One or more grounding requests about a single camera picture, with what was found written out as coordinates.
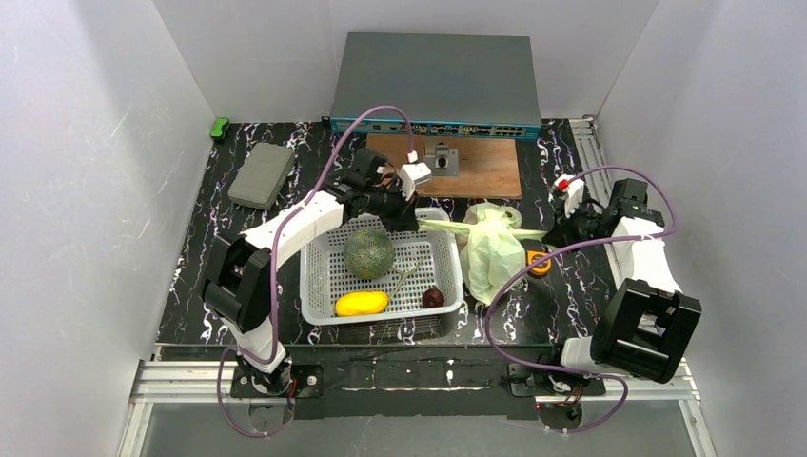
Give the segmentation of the light green plastic bag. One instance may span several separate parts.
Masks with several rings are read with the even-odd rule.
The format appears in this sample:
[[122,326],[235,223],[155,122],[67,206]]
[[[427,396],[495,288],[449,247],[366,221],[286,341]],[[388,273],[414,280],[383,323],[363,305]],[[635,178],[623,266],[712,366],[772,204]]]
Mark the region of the light green plastic bag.
[[548,234],[546,230],[523,228],[517,209],[488,202],[469,207],[461,222],[423,219],[420,229],[457,237],[463,282],[470,294],[487,306],[525,266],[522,241],[541,241]]

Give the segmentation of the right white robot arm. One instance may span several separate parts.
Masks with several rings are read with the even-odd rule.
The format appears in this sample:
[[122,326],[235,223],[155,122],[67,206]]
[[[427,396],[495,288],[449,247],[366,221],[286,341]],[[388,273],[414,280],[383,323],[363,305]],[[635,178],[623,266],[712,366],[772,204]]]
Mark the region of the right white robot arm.
[[694,334],[702,308],[669,269],[662,214],[647,205],[645,182],[617,181],[607,205],[585,195],[583,180],[562,175],[553,185],[561,203],[545,244],[563,248],[611,238],[621,283],[590,336],[563,343],[560,364],[592,373],[629,374],[669,382]]

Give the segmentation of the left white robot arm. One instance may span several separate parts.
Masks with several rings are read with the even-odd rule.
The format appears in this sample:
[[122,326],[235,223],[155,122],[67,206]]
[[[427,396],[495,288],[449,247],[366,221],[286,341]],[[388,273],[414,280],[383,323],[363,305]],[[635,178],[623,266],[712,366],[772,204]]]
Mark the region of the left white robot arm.
[[201,297],[234,336],[242,373],[269,395],[285,394],[291,384],[291,362],[276,332],[278,268],[319,236],[365,213],[393,232],[417,228],[416,188],[430,182],[432,172],[416,151],[398,170],[389,166],[379,152],[359,149],[349,166],[325,168],[302,202],[236,238],[215,238]]

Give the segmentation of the white plastic basket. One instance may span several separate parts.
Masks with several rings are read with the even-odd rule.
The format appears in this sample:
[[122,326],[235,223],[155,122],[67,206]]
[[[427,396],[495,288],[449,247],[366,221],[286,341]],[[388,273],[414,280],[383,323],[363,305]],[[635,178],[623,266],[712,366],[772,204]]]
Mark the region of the white plastic basket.
[[[394,268],[375,280],[363,280],[344,265],[344,243],[360,228],[383,229],[379,217],[363,214],[315,239],[301,252],[301,311],[315,326],[369,323],[445,314],[463,303],[463,275],[455,236],[445,231],[390,232]],[[424,308],[423,293],[437,288],[445,297],[440,308]],[[378,314],[339,317],[336,301],[355,291],[381,290],[390,297]]]

